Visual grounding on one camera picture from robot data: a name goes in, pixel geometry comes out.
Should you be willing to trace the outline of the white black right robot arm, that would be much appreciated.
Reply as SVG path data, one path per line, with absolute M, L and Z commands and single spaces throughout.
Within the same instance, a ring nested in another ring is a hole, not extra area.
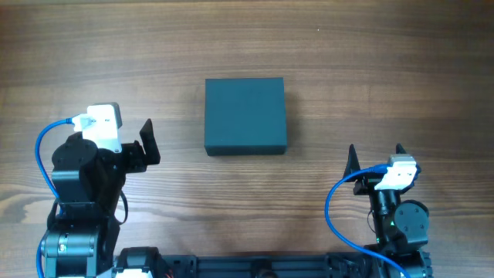
M 377 242 L 366 248 L 393 260 L 411 277 L 432 277 L 428 244 L 429 211 L 421 202 L 402 201 L 421 173 L 416 160 L 398 144 L 386 165 L 386 173 L 365 173 L 349 179 L 355 195 L 370 199 Z

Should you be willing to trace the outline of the dark green box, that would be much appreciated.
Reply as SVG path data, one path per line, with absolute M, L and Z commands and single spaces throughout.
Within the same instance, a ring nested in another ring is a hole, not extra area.
M 204 147 L 209 156 L 285 154 L 284 79 L 207 79 Z

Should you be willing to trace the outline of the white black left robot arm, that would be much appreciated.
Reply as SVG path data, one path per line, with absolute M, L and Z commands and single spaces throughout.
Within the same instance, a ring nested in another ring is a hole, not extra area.
M 43 176 L 55 201 L 37 249 L 38 276 L 97 277 L 113 267 L 126 176 L 161 160 L 151 120 L 140 137 L 113 153 L 76 132 L 54 151 L 52 174 Z

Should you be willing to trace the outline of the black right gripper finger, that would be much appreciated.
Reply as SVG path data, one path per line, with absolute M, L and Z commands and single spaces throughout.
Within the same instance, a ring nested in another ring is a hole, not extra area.
M 349 146 L 347 164 L 343 173 L 344 178 L 349 178 L 348 181 L 361 180 L 361 174 L 355 175 L 360 171 L 360 163 L 358 161 L 357 152 L 353 144 Z
M 396 154 L 408 154 L 401 143 L 397 143 L 396 148 L 395 148 L 395 153 Z M 420 174 L 421 173 L 420 165 L 416 164 L 416 167 L 417 167 L 417 174 Z

